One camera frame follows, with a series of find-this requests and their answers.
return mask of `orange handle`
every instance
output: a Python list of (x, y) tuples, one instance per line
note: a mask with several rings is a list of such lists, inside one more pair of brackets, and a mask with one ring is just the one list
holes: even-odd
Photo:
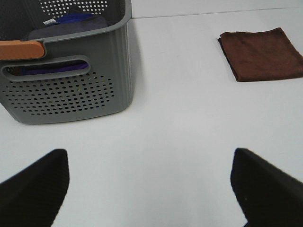
[(37, 41), (0, 41), (0, 60), (23, 60), (43, 57), (44, 47)]

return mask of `folded towel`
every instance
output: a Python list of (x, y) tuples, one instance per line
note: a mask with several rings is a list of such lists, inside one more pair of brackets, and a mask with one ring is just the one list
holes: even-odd
[(226, 32), (219, 42), (237, 81), (303, 77), (303, 57), (281, 28), (258, 33)]

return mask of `brown towel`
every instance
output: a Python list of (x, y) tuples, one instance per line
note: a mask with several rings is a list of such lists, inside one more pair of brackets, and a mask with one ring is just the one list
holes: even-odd
[(219, 39), (240, 82), (303, 77), (303, 57), (281, 28), (267, 32), (225, 32)]

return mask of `basket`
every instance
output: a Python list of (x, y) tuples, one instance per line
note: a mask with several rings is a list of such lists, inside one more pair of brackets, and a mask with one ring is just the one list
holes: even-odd
[[(87, 32), (5, 42), (21, 40), (33, 28), (42, 28), (44, 21), (64, 15), (72, 4), (117, 22)], [(126, 109), (134, 94), (127, 36), (131, 16), (130, 0), (0, 0), (0, 55), (8, 56), (0, 61), (2, 105), (26, 124), (83, 120)], [(9, 56), (14, 48), (19, 50), (16, 58)], [(25, 76), (12, 73), (16, 67), (75, 62), (88, 67)]]

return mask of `gray plastic basket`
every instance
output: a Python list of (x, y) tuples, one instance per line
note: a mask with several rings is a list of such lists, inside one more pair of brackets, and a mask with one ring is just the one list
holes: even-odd
[[(71, 4), (118, 23), (98, 30), (39, 39), (41, 59), (0, 61), (0, 102), (19, 122), (69, 122), (117, 113), (133, 99), (127, 22), (130, 0), (0, 0), (0, 40), (20, 40), (60, 17)], [(83, 70), (14, 76), (12, 67), (85, 61)]]

